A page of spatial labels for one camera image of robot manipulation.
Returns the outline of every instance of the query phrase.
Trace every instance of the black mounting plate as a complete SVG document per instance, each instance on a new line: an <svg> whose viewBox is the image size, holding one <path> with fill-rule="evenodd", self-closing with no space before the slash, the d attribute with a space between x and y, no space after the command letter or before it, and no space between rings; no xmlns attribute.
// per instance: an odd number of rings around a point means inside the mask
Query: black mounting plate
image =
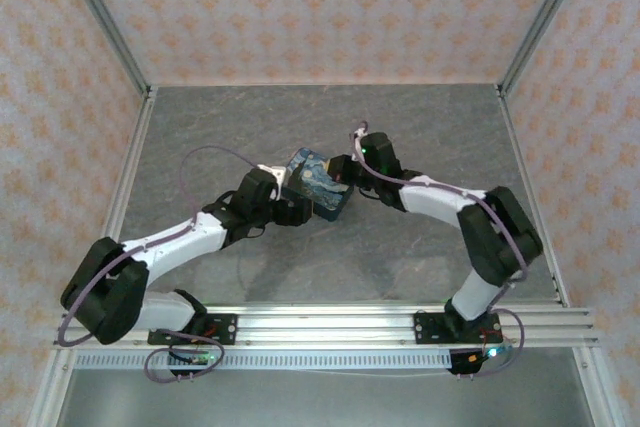
<svg viewBox="0 0 640 427"><path fill-rule="evenodd" d="M235 345L236 334L238 333L238 316L236 314L206 314L204 319L206 326L205 332L211 332L203 337L217 340L222 345ZM191 342L187 339L181 339L162 332L149 332L147 338L149 345L198 345L204 342Z"/></svg>
<svg viewBox="0 0 640 427"><path fill-rule="evenodd" d="M445 326L444 318L444 312L416 312L413 314L416 344L501 344L503 341L498 314L483 315L468 329L459 333L457 337Z"/></svg>

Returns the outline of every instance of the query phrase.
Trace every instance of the gray work surface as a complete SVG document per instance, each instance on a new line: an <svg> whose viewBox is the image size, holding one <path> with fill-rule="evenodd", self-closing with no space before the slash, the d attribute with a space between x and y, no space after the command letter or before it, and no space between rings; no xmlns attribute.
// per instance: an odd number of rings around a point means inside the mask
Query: gray work surface
<svg viewBox="0 0 640 427"><path fill-rule="evenodd" d="M381 376L388 374L218 371L160 385L140 371L75 371L58 425L593 425L570 349L526 349L510 368L473 381L449 373L406 377L415 371Z"/></svg>
<svg viewBox="0 0 640 427"><path fill-rule="evenodd" d="M407 169L489 190L511 188L530 211L491 85L254 86L160 88L144 141L122 240L164 230L191 215L178 188L180 161L205 144L257 163L286 165L301 147L327 157L350 150L366 119L389 135ZM185 180L198 205L238 187L250 167L214 150L189 159ZM455 228L401 213L357 192L335 222L267 226L259 239L195 259L152 287L185 289L204 303L242 301L440 302L464 282L470 262ZM545 260L512 299L551 299Z"/></svg>

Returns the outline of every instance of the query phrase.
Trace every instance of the patterned wallpaper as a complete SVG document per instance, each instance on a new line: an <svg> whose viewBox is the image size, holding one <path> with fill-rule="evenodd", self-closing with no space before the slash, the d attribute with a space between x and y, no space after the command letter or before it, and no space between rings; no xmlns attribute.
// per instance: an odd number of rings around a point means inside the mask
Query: patterned wallpaper
<svg viewBox="0 0 640 427"><path fill-rule="evenodd" d="M497 82L543 0L106 0L155 84Z"/></svg>
<svg viewBox="0 0 640 427"><path fill-rule="evenodd" d="M0 425L19 426L140 98L83 0L0 0L0 25Z"/></svg>
<svg viewBox="0 0 640 427"><path fill-rule="evenodd" d="M638 420L640 0L565 0L509 106L571 303L597 307Z"/></svg>

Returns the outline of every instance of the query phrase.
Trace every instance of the orange floral wall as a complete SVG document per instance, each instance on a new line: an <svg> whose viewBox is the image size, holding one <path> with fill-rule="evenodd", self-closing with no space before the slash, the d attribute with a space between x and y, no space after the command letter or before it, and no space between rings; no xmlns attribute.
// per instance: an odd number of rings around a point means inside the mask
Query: orange floral wall
<svg viewBox="0 0 640 427"><path fill-rule="evenodd" d="M106 0L154 84L498 82L543 0Z"/></svg>
<svg viewBox="0 0 640 427"><path fill-rule="evenodd" d="M0 425L19 426L141 100L83 0L0 0L0 25Z"/></svg>
<svg viewBox="0 0 640 427"><path fill-rule="evenodd" d="M508 103L571 303L596 307L636 425L640 0L565 0Z"/></svg>

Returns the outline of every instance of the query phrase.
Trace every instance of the small box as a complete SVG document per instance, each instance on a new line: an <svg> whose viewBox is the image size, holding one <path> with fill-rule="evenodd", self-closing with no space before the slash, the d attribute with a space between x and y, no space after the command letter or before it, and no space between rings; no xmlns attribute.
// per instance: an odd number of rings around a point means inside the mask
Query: small box
<svg viewBox="0 0 640 427"><path fill-rule="evenodd" d="M333 222L338 218L342 208L351 197L353 186L334 182L327 173L329 159L311 149L302 148L293 156L287 165L290 172L304 162L298 175L292 175L283 188L286 197L287 189L293 190L313 201L313 213Z"/></svg>

